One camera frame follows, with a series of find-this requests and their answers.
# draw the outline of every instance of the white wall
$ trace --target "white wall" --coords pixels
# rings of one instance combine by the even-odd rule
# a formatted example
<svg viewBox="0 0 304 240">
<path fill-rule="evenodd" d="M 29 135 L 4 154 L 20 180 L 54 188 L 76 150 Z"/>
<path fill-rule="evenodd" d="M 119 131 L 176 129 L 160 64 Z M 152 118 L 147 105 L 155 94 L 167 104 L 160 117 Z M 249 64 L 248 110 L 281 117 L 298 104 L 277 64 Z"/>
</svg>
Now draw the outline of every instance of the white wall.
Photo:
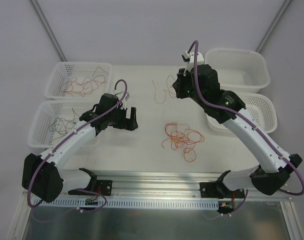
<svg viewBox="0 0 304 240">
<path fill-rule="evenodd" d="M 304 0 L 295 0 L 263 52 L 271 84 L 262 94 L 274 103 L 278 128 L 271 136 L 288 152 L 303 158 L 304 176 Z M 300 191 L 298 181 L 291 190 Z M 304 227 L 304 196 L 295 198 Z"/>
<path fill-rule="evenodd" d="M 69 61 L 181 65 L 200 50 L 255 50 L 283 0 L 39 0 Z"/>
<path fill-rule="evenodd" d="M 0 240 L 22 194 L 29 125 L 58 58 L 28 0 L 0 0 Z"/>
</svg>

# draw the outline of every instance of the white basket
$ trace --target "white basket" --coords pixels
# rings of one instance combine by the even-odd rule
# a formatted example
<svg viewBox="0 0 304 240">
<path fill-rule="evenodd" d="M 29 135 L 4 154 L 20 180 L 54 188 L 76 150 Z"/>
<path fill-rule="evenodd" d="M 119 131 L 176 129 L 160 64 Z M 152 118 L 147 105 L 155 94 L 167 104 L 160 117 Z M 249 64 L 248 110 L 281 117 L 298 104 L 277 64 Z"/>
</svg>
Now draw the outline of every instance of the white basket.
<svg viewBox="0 0 304 240">
<path fill-rule="evenodd" d="M 238 92 L 237 95 L 246 104 L 254 121 L 266 132 L 271 133 L 277 127 L 277 117 L 274 105 L 266 96 L 255 93 Z M 222 124 L 219 124 L 214 118 L 207 116 L 207 122 L 210 129 L 221 132 L 231 133 Z"/>
<path fill-rule="evenodd" d="M 96 99 L 108 92 L 112 65 L 63 61 L 55 65 L 44 95 L 52 99 Z"/>
<path fill-rule="evenodd" d="M 217 71 L 224 90 L 255 94 L 271 81 L 264 57 L 255 51 L 214 48 L 205 54 L 205 64 Z"/>
<path fill-rule="evenodd" d="M 97 102 L 80 100 L 49 100 L 38 107 L 29 131 L 28 145 L 32 148 L 50 148 L 79 121 L 82 113 L 91 110 Z M 86 144 L 96 144 L 97 137 Z"/>
</svg>

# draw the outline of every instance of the white tabletop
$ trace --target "white tabletop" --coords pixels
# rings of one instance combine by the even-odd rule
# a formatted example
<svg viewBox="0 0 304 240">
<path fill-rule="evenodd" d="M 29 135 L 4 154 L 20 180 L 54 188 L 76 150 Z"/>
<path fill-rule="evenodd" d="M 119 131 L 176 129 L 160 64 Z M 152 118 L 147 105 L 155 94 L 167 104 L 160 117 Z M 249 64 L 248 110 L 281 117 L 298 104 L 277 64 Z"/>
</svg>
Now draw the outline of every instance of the white tabletop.
<svg viewBox="0 0 304 240">
<path fill-rule="evenodd" d="M 127 107 L 137 107 L 139 128 L 126 131 L 109 127 L 99 134 L 96 147 L 81 149 L 65 169 L 222 173 L 258 165 L 252 153 L 232 133 L 212 131 L 204 111 L 191 99 L 167 97 L 163 104 L 155 103 L 152 80 L 157 88 L 157 100 L 162 102 L 166 79 L 169 75 L 175 77 L 178 69 L 178 66 L 113 66 L 111 87 L 118 79 L 127 81 L 130 93 Z M 165 124 L 171 122 L 188 124 L 205 137 L 194 148 L 197 154 L 194 162 L 184 160 L 182 149 L 172 150 L 170 141 L 162 148 L 161 143 L 167 138 Z"/>
</svg>

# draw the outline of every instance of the reflective dark surface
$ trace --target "reflective dark surface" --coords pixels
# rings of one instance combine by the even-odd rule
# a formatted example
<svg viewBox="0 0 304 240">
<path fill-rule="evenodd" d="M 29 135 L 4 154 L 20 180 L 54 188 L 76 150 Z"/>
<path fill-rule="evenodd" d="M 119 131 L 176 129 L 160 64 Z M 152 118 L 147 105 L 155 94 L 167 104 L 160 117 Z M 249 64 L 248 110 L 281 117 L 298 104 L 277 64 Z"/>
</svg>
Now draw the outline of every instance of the reflective dark surface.
<svg viewBox="0 0 304 240">
<path fill-rule="evenodd" d="M 38 207 L 34 216 L 50 220 L 66 207 Z M 278 202 L 246 202 L 232 217 L 215 211 L 103 208 L 71 211 L 52 223 L 28 220 L 24 240 L 289 240 Z"/>
</svg>

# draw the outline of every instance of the table surface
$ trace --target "table surface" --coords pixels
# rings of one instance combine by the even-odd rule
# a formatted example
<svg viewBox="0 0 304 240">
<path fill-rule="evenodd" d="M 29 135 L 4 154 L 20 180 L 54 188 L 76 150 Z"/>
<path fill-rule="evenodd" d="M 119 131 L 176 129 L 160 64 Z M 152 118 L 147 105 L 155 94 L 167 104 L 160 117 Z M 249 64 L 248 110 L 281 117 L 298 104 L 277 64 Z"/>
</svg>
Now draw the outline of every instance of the table surface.
<svg viewBox="0 0 304 240">
<path fill-rule="evenodd" d="M 101 171 L 132 171 L 156 173 L 222 173 L 226 170 L 243 170 L 258 165 L 252 153 L 232 133 L 211 130 L 204 111 L 191 99 L 167 97 L 162 102 L 169 75 L 176 76 L 179 66 L 113 66 L 114 86 L 118 79 L 128 83 L 130 99 L 127 107 L 137 107 L 139 128 L 135 131 L 109 127 L 101 132 L 95 147 L 82 148 L 65 169 L 87 168 Z M 183 150 L 172 150 L 165 125 L 176 122 L 188 124 L 199 131 L 204 142 L 194 148 L 197 159 L 186 162 Z"/>
</svg>

